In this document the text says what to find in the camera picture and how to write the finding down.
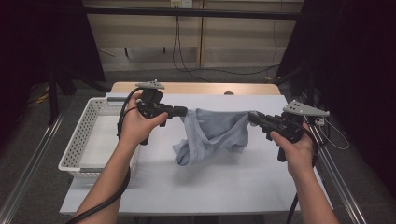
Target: table surface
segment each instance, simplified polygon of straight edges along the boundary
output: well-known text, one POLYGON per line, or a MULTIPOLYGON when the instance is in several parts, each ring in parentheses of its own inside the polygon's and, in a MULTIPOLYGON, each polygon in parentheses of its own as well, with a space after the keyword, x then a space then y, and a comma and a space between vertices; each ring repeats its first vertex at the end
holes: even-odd
MULTIPOLYGON (((131 91, 134 84, 116 83, 112 92, 131 91)), ((198 105, 209 110, 279 114, 286 104, 277 86, 271 84, 162 84, 166 93, 174 93, 165 94, 162 102, 169 105, 182 102, 188 109, 198 105), (187 100, 185 94, 180 94, 183 91, 201 94, 191 94, 187 100), (226 91, 237 95, 224 96, 226 91), (252 95, 252 92, 266 95, 252 95)), ((164 128, 154 129, 149 144, 140 148, 137 173, 123 194, 120 213, 166 216, 288 211, 295 188, 287 164, 277 161, 277 146, 264 139, 265 133, 260 128, 248 125, 248 132, 245 153, 234 155, 223 150, 201 163, 179 167, 172 145, 185 135, 184 125, 179 118, 169 119, 164 128)), ((92 183, 93 180, 75 179, 61 213, 73 213, 92 183)))
MULTIPOLYGON (((116 82, 111 92, 130 92, 136 88, 137 82, 116 82)), ((224 94, 230 91, 235 95, 280 95, 279 88, 274 84, 245 83, 196 83, 196 82, 161 82, 163 93, 180 94, 224 94)))

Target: person's right hand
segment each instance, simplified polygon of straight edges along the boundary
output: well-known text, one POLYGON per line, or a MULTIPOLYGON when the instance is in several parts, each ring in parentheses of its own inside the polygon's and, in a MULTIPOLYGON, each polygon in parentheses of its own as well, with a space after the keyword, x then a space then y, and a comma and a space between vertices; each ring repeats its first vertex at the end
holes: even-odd
MULTIPOLYGON (((304 123, 303 126, 309 130, 307 124, 304 123)), ((289 174, 292 177, 312 172, 313 142, 306 133, 295 144, 289 142, 279 133, 271 132, 270 134, 276 144, 285 150, 289 174)))

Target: grey floor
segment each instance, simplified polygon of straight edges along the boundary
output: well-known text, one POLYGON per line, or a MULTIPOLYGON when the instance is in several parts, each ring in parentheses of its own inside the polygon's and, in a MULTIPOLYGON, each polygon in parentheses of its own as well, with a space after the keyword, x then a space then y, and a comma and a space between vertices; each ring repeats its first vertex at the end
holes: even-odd
MULTIPOLYGON (((234 72, 252 72, 262 67, 237 67, 228 68, 234 72)), ((216 71, 200 71, 194 73, 196 76, 210 79, 213 82, 245 82, 263 83, 265 73, 254 76, 225 75, 216 71)), ((106 72, 107 83, 122 80, 147 81, 154 78, 160 81, 202 81, 181 73, 175 69, 155 69, 142 71, 106 72)), ((30 183, 30 188, 24 194, 21 204, 15 213, 11 223, 65 223, 69 217, 59 214, 65 193, 71 180, 69 174, 58 170, 58 162, 62 157, 65 147, 70 139, 79 116, 87 101, 96 96, 103 96, 99 92, 84 83, 75 82, 78 87, 73 96, 59 95, 60 108, 69 105, 64 114, 64 121, 60 125, 57 134, 49 145, 49 150, 39 164, 37 172, 30 183)), ((32 91, 31 99, 35 99, 44 90, 45 85, 39 86, 32 91)), ((280 87, 282 94, 288 100, 290 96, 288 84, 280 87)), ((49 102, 41 104, 29 104, 17 127, 0 152, 0 206, 4 205, 9 193, 15 187, 26 164, 35 152, 41 137, 47 129, 49 120, 49 102)), ((332 117, 331 122, 342 129, 337 119, 332 117)), ((337 145, 343 145, 344 140, 335 132, 332 140, 337 145)), ((387 189, 383 186, 376 174, 362 160, 359 149, 351 143, 349 150, 339 150, 328 145, 342 177, 345 179, 352 194, 355 196, 359 206, 368 223, 396 223, 396 202, 389 196, 387 189)), ((330 180, 323 165, 318 167, 324 177, 325 187, 331 195, 334 212, 342 223, 352 223, 344 208, 341 198, 338 196, 332 181, 330 180)), ((219 223, 285 223, 286 212, 243 215, 243 216, 220 216, 219 223)), ((134 223, 129 217, 120 217, 120 223, 134 223)), ((140 223, 193 223, 194 217, 141 217, 140 223)), ((301 216, 297 213, 293 223, 302 223, 301 216)))

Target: basket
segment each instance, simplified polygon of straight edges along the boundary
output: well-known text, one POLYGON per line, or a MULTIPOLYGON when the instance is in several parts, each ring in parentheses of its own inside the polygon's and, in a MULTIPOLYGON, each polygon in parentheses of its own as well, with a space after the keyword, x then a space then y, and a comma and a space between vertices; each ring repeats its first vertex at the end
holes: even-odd
MULTIPOLYGON (((119 141, 120 110, 120 105, 110 105, 107 98, 91 98, 59 162, 59 169, 74 177, 98 177, 119 141)), ((131 177, 136 169, 138 151, 139 147, 130 162, 131 177)))

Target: hand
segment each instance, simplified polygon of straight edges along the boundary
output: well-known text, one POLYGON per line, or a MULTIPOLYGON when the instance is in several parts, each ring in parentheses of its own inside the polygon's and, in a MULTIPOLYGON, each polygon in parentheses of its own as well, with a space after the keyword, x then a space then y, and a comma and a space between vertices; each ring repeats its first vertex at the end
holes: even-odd
MULTIPOLYGON (((141 93, 135 93, 129 103, 127 110, 136 107, 136 99, 141 97, 141 93)), ((151 133, 151 131, 158 125, 162 124, 168 118, 167 113, 146 119, 143 117, 139 110, 133 109, 126 114, 122 123, 122 130, 120 136, 120 143, 127 144, 131 147, 143 142, 151 133)))
MULTIPOLYGON (((306 123, 304 123, 303 126, 309 130, 306 123)), ((306 172, 312 172, 313 142, 306 133, 304 133, 301 140, 295 144, 292 144, 276 132, 271 132, 271 137, 278 146, 285 150, 289 174, 292 177, 303 175, 306 172)))

